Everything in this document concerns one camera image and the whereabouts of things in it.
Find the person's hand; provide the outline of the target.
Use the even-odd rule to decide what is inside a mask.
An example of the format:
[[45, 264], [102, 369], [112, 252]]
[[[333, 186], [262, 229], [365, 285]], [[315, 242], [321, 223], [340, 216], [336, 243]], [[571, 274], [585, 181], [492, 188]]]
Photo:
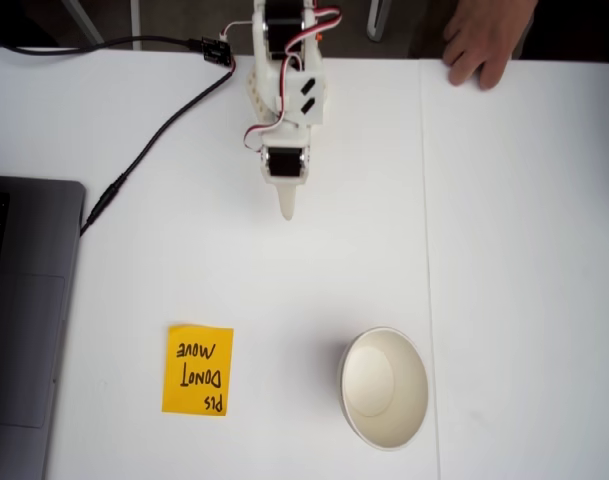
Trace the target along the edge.
[[450, 84], [477, 75], [481, 89], [496, 87], [536, 6], [534, 0], [459, 1], [443, 32]]

